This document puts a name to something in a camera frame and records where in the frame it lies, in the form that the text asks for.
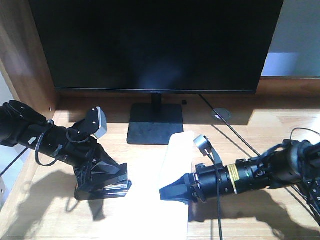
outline desk surface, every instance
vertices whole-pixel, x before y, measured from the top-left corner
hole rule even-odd
[[[212,120],[210,109],[200,98],[164,96],[163,102],[181,103],[185,99],[184,130],[194,132],[195,136],[209,137],[224,165],[255,156],[226,126]],[[319,100],[256,96],[209,98],[216,108],[227,108],[232,112],[230,123],[259,153],[289,138],[295,127],[320,132]],[[118,163],[128,163],[129,178],[133,183],[142,183],[144,176],[139,174],[140,170],[157,168],[157,160],[163,159],[167,150],[163,145],[128,145],[126,142],[131,104],[146,101],[148,99],[129,97],[65,98],[60,101],[53,120],[58,126],[70,127],[82,119],[88,109],[100,106],[108,118],[108,133],[99,139],[99,143]],[[308,139],[312,143],[319,141],[319,136],[306,131],[295,132],[293,138]],[[43,162],[50,160],[42,156]],[[194,148],[193,165],[199,163],[210,165],[210,161]],[[70,166],[58,162],[52,167],[38,167],[31,154],[0,212],[0,236],[5,235],[2,239],[106,239],[110,219],[117,214],[124,199],[76,202],[73,198],[75,184]],[[304,203],[291,188],[223,197],[224,239],[320,239],[319,226],[309,215],[308,208],[292,195]],[[215,199],[207,204],[189,205],[188,239],[219,239]]]

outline monitor stand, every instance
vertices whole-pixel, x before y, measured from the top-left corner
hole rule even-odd
[[[151,103],[132,105],[128,144],[167,145],[172,134],[183,133],[180,104],[162,104],[161,94],[152,94]]]

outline cable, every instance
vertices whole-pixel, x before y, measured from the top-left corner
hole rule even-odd
[[[202,96],[202,94],[199,94],[200,98],[214,111],[215,114],[218,115],[218,117],[225,123],[225,125],[228,126],[228,128],[245,144],[248,148],[250,148],[257,156],[260,156],[260,153],[258,153],[246,140],[243,139],[242,136],[211,106],[211,104],[207,101],[207,99]]]
[[[210,158],[210,160],[213,162],[213,167],[214,167],[214,170],[216,172],[216,175],[215,175],[215,181],[216,181],[216,204],[217,204],[217,213],[218,213],[218,228],[219,228],[219,237],[220,237],[220,240],[223,240],[223,234],[222,234],[222,226],[221,226],[221,203],[220,203],[220,181],[221,181],[221,177],[220,177],[220,173],[219,173],[219,170],[215,164],[215,160],[214,158],[209,154],[207,153],[207,156]]]
[[[74,141],[72,140],[72,138],[70,137],[69,135],[69,129],[68,128],[65,128],[65,135],[66,135],[66,139],[68,139],[68,141],[70,143],[73,143],[73,144],[83,144],[83,143],[86,143],[89,141],[89,137],[87,137],[86,139],[84,140],[81,140],[81,141]]]
[[[290,140],[292,140],[292,135],[293,135],[294,131],[296,131],[296,130],[306,130],[306,131],[313,132],[314,134],[317,134],[317,135],[320,136],[320,133],[319,133],[319,132],[314,131],[314,130],[312,130],[312,129],[305,128],[305,127],[296,127],[296,128],[294,128],[294,129],[292,129],[292,131],[291,131]]]
[[[48,124],[49,124],[49,127],[40,135],[40,137],[38,139],[38,142],[36,143],[36,146],[35,146],[35,149],[34,149],[35,161],[36,161],[36,163],[38,165],[43,166],[43,167],[50,167],[50,166],[52,166],[53,164],[55,164],[58,161],[58,159],[56,158],[52,162],[50,162],[49,164],[42,164],[40,162],[40,160],[39,160],[39,149],[40,149],[42,140],[44,139],[46,133],[54,126],[54,121],[53,120],[49,120]]]
[[[10,164],[2,171],[0,172],[0,178],[5,174],[5,172],[28,150],[26,147],[20,154],[12,161]]]

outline computer monitor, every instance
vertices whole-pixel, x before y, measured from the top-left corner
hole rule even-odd
[[[254,94],[283,0],[29,0],[55,88],[154,94],[130,144],[167,144],[180,105],[160,94]]]

